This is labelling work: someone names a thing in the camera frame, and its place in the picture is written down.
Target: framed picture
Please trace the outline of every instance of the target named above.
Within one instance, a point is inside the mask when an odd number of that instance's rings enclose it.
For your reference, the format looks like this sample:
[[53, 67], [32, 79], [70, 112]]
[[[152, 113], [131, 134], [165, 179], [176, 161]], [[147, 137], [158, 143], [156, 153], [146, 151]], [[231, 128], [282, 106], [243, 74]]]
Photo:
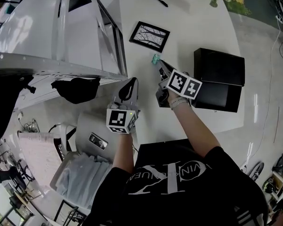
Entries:
[[129, 41], [161, 53], [169, 34], [167, 30], [139, 21]]

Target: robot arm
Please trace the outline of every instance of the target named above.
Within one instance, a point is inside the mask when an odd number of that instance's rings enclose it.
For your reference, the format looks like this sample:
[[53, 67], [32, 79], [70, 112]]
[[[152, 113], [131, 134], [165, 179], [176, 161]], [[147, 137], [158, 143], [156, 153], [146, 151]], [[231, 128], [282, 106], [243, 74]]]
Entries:
[[111, 132], [129, 134], [138, 118], [138, 80], [133, 77], [120, 83], [107, 108], [106, 125]]

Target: person's left arm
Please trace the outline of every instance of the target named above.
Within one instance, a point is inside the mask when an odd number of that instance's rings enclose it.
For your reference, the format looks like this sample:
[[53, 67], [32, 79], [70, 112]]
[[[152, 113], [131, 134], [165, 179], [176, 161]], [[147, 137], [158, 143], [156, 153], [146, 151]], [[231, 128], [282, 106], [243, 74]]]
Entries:
[[114, 168], [120, 168], [128, 173], [134, 169], [133, 139], [131, 134], [120, 134], [120, 141], [113, 161]]

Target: green leaves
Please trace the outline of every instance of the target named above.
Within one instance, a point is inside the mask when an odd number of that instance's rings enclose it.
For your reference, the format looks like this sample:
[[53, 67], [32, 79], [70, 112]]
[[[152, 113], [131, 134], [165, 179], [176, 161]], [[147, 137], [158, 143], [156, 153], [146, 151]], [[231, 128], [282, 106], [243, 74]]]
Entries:
[[230, 12], [234, 12], [241, 15], [250, 15], [251, 11], [245, 7], [244, 4], [241, 4], [237, 1], [232, 0], [231, 2], [224, 1], [225, 5]]
[[215, 0], [211, 0], [209, 5], [211, 5], [214, 8], [216, 8], [218, 6], [217, 1], [215, 1]]

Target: white table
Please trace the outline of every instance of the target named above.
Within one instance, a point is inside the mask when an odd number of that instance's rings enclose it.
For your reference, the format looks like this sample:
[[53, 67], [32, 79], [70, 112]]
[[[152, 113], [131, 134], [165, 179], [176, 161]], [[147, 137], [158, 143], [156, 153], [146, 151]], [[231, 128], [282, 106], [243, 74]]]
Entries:
[[[139, 144], [184, 139], [186, 135], [175, 114], [169, 108], [158, 106], [155, 93], [160, 77], [151, 63], [155, 51], [129, 42], [138, 21], [170, 31], [161, 58], [191, 76], [194, 74], [194, 51], [198, 48], [240, 56], [234, 27], [222, 0], [217, 8], [193, 3], [194, 0], [163, 1], [168, 8], [157, 0], [114, 0], [107, 9], [122, 30], [128, 77], [137, 77], [139, 81], [141, 112], [136, 122]], [[244, 89], [237, 113], [198, 108], [194, 111], [214, 133], [242, 127]]]

